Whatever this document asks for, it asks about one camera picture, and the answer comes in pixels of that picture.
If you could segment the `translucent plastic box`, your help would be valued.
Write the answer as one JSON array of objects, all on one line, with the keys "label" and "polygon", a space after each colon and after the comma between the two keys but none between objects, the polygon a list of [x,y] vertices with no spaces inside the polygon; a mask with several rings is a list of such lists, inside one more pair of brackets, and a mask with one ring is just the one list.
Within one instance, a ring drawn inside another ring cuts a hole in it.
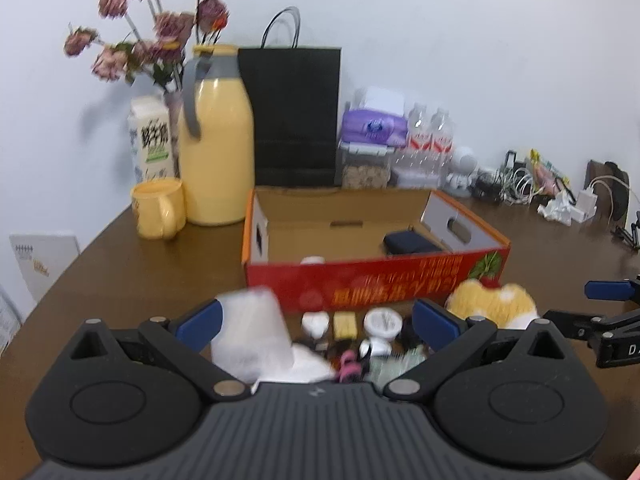
[{"label": "translucent plastic box", "polygon": [[227,292],[217,297],[222,321],[210,343],[213,363],[246,384],[290,370],[292,340],[279,300],[267,287]]}]

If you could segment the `yellow white plush sheep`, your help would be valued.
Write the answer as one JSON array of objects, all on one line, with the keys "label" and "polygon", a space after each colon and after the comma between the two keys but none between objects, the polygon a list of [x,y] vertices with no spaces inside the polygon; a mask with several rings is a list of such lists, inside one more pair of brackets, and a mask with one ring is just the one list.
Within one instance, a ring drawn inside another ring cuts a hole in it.
[{"label": "yellow white plush sheep", "polygon": [[503,330],[525,330],[539,318],[533,297],[522,286],[489,288],[479,280],[458,285],[446,300],[446,310],[462,320],[482,316]]}]

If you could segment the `dark blue zip case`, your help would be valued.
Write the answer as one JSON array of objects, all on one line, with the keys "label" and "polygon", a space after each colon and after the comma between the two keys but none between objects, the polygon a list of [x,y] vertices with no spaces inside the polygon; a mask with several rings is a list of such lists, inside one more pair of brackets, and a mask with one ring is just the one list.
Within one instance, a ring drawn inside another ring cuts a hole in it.
[{"label": "dark blue zip case", "polygon": [[388,233],[383,238],[386,252],[392,256],[427,255],[442,252],[442,248],[413,230]]}]

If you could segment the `iridescent plastic bag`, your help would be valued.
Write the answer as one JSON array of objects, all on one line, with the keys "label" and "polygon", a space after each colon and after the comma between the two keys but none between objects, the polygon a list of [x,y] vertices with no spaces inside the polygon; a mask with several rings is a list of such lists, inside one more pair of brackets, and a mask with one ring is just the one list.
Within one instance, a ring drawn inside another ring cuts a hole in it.
[{"label": "iridescent plastic bag", "polygon": [[413,367],[426,360],[423,346],[409,350],[404,354],[390,354],[389,356],[372,356],[370,359],[369,374],[366,379],[374,388],[382,392],[384,387]]}]

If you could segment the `round white tin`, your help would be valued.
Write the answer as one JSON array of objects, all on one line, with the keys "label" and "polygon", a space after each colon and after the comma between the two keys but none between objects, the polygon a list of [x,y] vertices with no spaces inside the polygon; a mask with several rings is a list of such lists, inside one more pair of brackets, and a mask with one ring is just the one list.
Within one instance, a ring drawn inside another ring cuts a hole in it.
[{"label": "round white tin", "polygon": [[402,316],[391,308],[374,308],[363,318],[364,331],[372,338],[394,340],[402,330]]}]

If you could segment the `white power strip charger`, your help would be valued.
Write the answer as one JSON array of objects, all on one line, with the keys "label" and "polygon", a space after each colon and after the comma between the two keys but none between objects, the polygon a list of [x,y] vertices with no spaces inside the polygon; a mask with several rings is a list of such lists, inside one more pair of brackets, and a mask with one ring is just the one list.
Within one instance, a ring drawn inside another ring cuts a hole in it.
[{"label": "white power strip charger", "polygon": [[574,220],[585,222],[601,217],[610,226],[624,226],[631,197],[634,192],[623,178],[615,174],[594,177],[576,195]]}]

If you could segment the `yellow eraser block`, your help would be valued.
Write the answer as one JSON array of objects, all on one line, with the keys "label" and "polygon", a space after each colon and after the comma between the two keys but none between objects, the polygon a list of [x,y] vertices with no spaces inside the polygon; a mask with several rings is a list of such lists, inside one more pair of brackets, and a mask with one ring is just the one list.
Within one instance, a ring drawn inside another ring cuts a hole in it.
[{"label": "yellow eraser block", "polygon": [[354,340],[358,337],[355,312],[335,312],[333,315],[333,337],[335,340]]}]

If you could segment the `crumpled white paper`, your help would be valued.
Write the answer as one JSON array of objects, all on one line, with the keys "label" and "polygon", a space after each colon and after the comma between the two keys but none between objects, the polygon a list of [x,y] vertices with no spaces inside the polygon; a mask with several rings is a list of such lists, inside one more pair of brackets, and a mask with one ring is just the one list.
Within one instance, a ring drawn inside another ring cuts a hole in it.
[{"label": "crumpled white paper", "polygon": [[558,222],[563,226],[571,226],[573,222],[573,205],[570,202],[570,196],[565,191],[556,194],[555,198],[549,200],[545,205],[539,205],[537,212],[547,221]]}]

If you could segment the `small white earbud case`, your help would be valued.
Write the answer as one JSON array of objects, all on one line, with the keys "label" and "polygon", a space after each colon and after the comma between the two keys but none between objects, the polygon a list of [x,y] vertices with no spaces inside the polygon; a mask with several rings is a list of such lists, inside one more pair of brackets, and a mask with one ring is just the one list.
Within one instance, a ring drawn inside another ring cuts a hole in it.
[{"label": "small white earbud case", "polygon": [[329,330],[329,322],[330,316],[328,312],[306,312],[303,314],[300,325],[308,337],[319,340],[326,336]]}]

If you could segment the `colourful snack packet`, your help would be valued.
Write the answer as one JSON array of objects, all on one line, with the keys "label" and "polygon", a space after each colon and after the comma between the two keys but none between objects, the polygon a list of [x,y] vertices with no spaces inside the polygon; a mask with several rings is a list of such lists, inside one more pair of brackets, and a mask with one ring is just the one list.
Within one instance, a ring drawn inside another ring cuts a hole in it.
[{"label": "colourful snack packet", "polygon": [[555,196],[570,189],[570,179],[533,148],[528,152],[527,168],[534,178],[538,194]]}]

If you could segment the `yellow mug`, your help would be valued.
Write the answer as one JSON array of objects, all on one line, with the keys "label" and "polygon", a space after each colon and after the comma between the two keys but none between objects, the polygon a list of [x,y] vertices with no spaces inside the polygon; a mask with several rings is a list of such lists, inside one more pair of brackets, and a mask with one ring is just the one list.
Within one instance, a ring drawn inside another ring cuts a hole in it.
[{"label": "yellow mug", "polygon": [[137,233],[145,240],[172,240],[186,225],[182,181],[160,178],[135,185],[131,208]]}]

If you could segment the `red cardboard box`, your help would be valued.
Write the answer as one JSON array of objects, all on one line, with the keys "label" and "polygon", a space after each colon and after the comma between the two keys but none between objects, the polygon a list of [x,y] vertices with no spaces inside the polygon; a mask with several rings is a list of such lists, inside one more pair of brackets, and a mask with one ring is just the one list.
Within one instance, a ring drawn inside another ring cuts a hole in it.
[{"label": "red cardboard box", "polygon": [[[442,248],[392,256],[386,234],[413,230]],[[416,298],[443,300],[461,282],[498,284],[510,240],[432,190],[255,188],[243,232],[250,287],[268,287],[286,313],[356,311]],[[300,264],[321,256],[325,264]]]}]

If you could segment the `white tin box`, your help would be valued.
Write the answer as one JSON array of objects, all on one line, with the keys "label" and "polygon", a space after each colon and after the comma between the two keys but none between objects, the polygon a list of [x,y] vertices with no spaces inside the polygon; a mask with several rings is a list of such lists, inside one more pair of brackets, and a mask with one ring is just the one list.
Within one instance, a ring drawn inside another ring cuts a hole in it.
[{"label": "white tin box", "polygon": [[394,167],[390,170],[390,184],[395,188],[439,188],[440,177],[436,172],[420,168]]}]

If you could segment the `white robot toy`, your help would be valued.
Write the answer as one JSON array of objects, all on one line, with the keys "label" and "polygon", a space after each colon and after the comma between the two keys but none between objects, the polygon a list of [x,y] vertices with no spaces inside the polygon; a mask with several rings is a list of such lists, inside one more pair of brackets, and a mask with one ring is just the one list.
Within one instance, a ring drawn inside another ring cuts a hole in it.
[{"label": "white robot toy", "polygon": [[449,174],[444,190],[454,197],[468,198],[471,196],[470,185],[472,175],[477,168],[477,157],[472,148],[458,146],[452,151],[449,161]]}]

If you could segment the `clear snack container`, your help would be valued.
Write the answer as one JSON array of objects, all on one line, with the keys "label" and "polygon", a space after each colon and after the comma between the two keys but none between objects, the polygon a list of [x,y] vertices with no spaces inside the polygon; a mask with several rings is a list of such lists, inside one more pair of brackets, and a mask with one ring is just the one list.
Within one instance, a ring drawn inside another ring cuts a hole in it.
[{"label": "clear snack container", "polygon": [[387,188],[394,150],[380,144],[341,141],[337,148],[337,181],[342,188]]}]

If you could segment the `water bottle middle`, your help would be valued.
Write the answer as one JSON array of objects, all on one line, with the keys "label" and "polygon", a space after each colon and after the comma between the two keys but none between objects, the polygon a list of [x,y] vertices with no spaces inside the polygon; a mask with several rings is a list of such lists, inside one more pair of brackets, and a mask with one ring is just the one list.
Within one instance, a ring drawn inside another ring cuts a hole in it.
[{"label": "water bottle middle", "polygon": [[438,177],[438,184],[442,184],[446,177],[446,170],[454,145],[454,123],[448,110],[439,108],[430,122],[432,135],[432,153],[435,157],[434,171]]}]

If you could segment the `water bottle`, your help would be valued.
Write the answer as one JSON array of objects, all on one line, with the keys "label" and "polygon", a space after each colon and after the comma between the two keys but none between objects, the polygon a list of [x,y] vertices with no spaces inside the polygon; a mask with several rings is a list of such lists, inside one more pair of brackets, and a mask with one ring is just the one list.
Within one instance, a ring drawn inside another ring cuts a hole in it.
[{"label": "water bottle", "polygon": [[432,135],[428,128],[430,118],[427,116],[426,106],[416,103],[408,114],[408,141],[410,152],[426,155],[431,151]]},{"label": "water bottle", "polygon": [[446,177],[446,170],[454,145],[454,123],[448,110],[439,108],[430,122],[432,135],[432,153],[435,157],[434,171],[438,177],[438,184],[442,184]]}]

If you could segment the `yellow thermos jug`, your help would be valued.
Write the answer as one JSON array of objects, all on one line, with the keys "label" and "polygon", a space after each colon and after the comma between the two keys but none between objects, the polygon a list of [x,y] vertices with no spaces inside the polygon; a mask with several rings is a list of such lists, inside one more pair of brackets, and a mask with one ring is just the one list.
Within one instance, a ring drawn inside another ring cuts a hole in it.
[{"label": "yellow thermos jug", "polygon": [[193,48],[183,71],[178,137],[186,220],[199,226],[242,221],[255,184],[254,116],[237,47]]}]

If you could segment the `water bottle left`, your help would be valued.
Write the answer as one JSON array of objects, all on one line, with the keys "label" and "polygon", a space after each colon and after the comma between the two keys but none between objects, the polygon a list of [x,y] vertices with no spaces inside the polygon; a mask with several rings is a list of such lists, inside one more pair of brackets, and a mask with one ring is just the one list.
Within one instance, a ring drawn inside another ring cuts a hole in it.
[{"label": "water bottle left", "polygon": [[427,116],[426,106],[416,103],[408,114],[408,141],[410,152],[426,155],[431,151],[432,135],[428,128],[430,118]]}]

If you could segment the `purple tissue pack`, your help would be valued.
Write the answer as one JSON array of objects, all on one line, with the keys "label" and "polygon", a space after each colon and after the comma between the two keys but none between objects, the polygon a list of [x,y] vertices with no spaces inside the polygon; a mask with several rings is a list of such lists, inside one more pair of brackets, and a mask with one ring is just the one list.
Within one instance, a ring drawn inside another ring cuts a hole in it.
[{"label": "purple tissue pack", "polygon": [[380,87],[358,89],[345,107],[340,138],[345,143],[403,148],[408,139],[404,95]]}]

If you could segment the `white milk carton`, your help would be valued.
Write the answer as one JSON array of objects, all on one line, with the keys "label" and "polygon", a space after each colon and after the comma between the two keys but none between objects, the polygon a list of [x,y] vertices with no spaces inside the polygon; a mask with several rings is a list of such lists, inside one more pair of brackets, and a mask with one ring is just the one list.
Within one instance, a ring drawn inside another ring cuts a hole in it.
[{"label": "white milk carton", "polygon": [[131,101],[128,127],[138,183],[175,177],[169,110],[159,96]]}]

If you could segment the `black paper bag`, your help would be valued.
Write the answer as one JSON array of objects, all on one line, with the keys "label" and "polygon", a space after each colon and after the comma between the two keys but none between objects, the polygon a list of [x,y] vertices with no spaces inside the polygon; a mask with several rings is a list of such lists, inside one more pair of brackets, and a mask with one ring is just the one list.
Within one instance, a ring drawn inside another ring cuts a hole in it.
[{"label": "black paper bag", "polygon": [[268,48],[271,27],[256,48],[239,50],[240,73],[254,114],[255,182],[280,188],[330,188],[335,184],[338,92],[342,50],[299,42],[302,17],[291,15],[292,44]]}]

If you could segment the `dried pink flower bouquet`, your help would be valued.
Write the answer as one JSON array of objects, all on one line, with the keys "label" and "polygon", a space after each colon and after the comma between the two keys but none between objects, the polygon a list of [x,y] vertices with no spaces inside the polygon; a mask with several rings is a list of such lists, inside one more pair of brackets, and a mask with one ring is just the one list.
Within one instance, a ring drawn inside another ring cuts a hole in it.
[{"label": "dried pink flower bouquet", "polygon": [[144,75],[165,92],[182,88],[188,44],[216,44],[230,18],[222,0],[195,0],[192,11],[180,12],[166,9],[162,0],[99,0],[98,14],[125,21],[128,34],[110,41],[94,28],[70,25],[64,54],[77,58],[97,47],[91,73],[99,80],[133,84]]}]

